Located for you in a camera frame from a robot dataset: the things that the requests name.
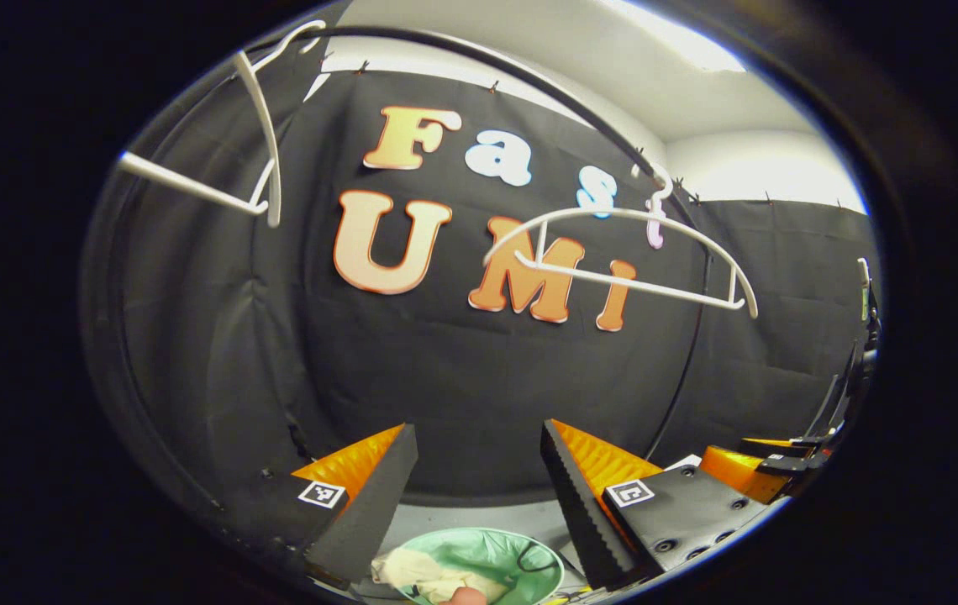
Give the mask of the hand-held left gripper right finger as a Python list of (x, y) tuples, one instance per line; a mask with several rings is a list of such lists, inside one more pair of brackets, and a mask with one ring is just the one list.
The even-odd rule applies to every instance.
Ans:
[(771, 506), (698, 465), (660, 470), (548, 418), (540, 454), (582, 573), (616, 591), (694, 566), (735, 544)]

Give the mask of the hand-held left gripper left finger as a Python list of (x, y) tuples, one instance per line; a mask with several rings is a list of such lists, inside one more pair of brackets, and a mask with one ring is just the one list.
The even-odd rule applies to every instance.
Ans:
[(402, 423), (302, 468), (261, 471), (226, 495), (223, 528), (284, 576), (347, 589), (367, 575), (417, 459)]

